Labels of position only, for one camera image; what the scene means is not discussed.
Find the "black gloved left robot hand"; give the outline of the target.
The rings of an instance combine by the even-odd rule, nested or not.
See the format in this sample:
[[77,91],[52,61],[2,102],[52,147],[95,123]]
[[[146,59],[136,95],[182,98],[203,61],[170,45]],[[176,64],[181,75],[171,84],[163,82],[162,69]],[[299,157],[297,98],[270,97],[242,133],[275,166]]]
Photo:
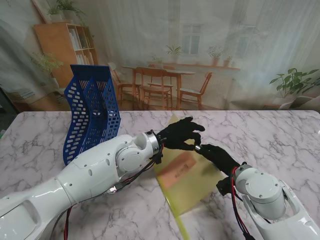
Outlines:
[[205,128],[193,122],[193,117],[188,116],[177,122],[169,124],[156,134],[160,143],[168,149],[193,151],[195,146],[201,144],[201,135]]

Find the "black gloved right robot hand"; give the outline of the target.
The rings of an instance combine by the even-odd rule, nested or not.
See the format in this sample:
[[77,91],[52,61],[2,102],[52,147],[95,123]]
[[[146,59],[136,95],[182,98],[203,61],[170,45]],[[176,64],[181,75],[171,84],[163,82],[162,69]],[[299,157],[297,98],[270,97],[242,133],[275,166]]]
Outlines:
[[195,151],[212,162],[221,172],[230,176],[234,168],[240,164],[236,162],[223,148],[212,144],[202,144],[195,147]]

